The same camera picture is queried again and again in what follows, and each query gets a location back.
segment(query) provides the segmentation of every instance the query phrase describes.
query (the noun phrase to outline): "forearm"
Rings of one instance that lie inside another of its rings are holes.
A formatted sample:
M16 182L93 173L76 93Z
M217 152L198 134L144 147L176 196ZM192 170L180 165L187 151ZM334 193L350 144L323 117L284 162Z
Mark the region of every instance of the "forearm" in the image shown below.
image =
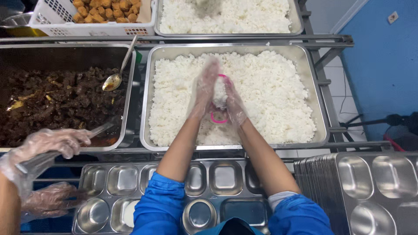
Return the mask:
M0 231L14 235L20 232L20 197L15 184L0 173Z
M184 181L196 146L199 126L199 118L192 117L185 121L158 165L157 172L160 175L178 182Z
M238 135L268 196L284 191L300 193L292 173L248 118Z

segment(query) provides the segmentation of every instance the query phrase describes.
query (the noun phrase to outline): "serving spoon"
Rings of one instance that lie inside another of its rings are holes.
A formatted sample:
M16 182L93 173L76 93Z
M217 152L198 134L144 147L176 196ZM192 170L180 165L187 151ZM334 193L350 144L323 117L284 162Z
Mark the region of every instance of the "serving spoon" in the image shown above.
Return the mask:
M134 45L138 39L138 35L136 34L135 37L132 40L131 45L129 46L128 52L125 55L125 58L123 59L122 66L120 67L119 73L110 75L106 81L103 83L102 89L106 92L111 92L118 88L120 86L120 83L122 82L122 72L125 68L126 64L128 63L128 59L130 55L132 54Z

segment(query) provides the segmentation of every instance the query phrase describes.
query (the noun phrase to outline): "white tiled wall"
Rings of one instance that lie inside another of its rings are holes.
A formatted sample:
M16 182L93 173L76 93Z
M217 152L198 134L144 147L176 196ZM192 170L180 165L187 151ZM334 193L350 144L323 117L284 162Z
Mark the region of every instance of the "white tiled wall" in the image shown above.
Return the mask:
M328 48L321 48L319 50L319 54L323 56L328 50ZM326 78L331 80L329 89L331 90L332 100L338 115L338 121L343 123L357 116L358 111L356 105L354 104L353 96L347 81L347 77L345 76L341 59L337 56L325 66L324 71ZM348 133L351 135L354 141L367 141L362 126L349 128ZM321 154L327 154L330 152L329 149L301 149L277 150L276 153L281 158L297 158L312 157Z

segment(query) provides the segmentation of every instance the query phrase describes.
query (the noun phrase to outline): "blue sleeve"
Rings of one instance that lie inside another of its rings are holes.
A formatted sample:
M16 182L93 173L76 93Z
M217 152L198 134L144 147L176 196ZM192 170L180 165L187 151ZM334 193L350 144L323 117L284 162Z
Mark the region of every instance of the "blue sleeve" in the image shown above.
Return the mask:
M272 235L331 235L329 218L318 204L296 194L281 201L268 221Z
M178 234L183 198L184 183L154 172L145 194L135 206L131 235Z

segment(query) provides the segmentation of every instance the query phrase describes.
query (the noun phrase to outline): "plastic glove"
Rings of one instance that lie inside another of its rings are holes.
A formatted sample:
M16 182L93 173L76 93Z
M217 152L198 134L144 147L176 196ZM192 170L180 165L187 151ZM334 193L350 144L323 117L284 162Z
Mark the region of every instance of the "plastic glove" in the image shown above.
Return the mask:
M21 223L66 215L68 209L77 207L86 199L87 194L84 191L77 190L74 185L67 182L32 191L22 204Z
M214 108L212 100L219 70L218 59L213 56L209 57L201 74L194 79L187 118L202 119Z
M227 112L232 126L237 130L247 119L247 111L234 84L228 77L224 77L225 91L227 93Z
M0 171L12 181L19 191L19 196L24 201L32 191L33 180L36 179L53 163L51 161L42 163L40 166L30 169L34 172L23 174L16 168L16 164L27 161L38 154L47 151L57 150L65 158L71 158L74 154L80 153L80 144L91 144L88 130L50 130L42 129L30 134L22 146L15 148L0 158Z

